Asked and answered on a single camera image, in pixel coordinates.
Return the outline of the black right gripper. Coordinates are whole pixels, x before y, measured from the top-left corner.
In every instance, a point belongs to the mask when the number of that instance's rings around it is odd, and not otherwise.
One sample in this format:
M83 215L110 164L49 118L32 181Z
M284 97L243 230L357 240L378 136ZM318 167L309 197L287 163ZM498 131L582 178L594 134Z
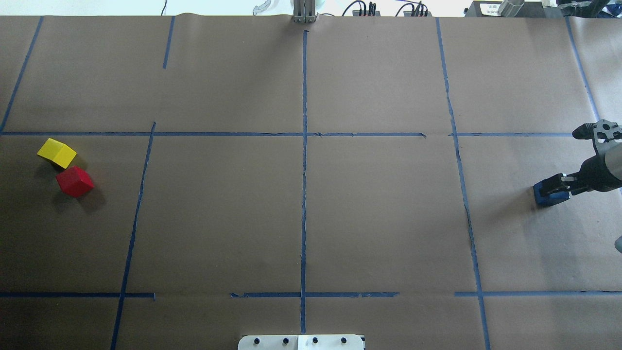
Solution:
M542 195L557 192L567 192L570 196L591 191L604 193L619 189L622 186L621 180L609 172L604 157L598 155L594 155L582 163L578 177L576 174L558 173L541 182L543 184Z

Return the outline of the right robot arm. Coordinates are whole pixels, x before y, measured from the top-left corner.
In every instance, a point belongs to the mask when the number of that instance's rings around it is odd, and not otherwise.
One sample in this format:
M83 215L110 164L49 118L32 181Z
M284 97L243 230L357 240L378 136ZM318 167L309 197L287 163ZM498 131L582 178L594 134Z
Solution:
M622 186L621 146L597 151L582 162L579 171L558 173L533 186L535 200L541 206L553 206L586 192L606 193Z

